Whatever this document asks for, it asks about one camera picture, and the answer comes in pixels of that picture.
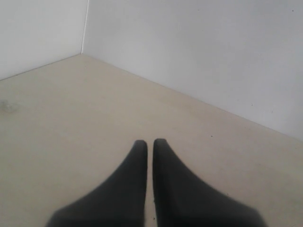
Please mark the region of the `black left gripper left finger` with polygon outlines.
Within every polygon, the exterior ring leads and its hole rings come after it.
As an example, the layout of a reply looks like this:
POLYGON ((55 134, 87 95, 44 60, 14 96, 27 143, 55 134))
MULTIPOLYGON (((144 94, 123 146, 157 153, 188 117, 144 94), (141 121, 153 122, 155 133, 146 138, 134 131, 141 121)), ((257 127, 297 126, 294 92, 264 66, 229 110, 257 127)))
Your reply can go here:
POLYGON ((143 227, 148 148, 134 142, 130 152, 101 185, 57 210, 48 227, 143 227))

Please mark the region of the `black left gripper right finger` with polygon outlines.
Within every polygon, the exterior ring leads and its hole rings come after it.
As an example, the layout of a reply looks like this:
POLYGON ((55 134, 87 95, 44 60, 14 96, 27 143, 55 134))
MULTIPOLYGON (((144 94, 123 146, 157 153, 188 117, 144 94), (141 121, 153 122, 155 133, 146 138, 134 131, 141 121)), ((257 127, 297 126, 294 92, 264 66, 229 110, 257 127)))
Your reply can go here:
POLYGON ((265 227, 253 208, 197 177, 165 139, 153 144, 152 179, 159 227, 265 227))

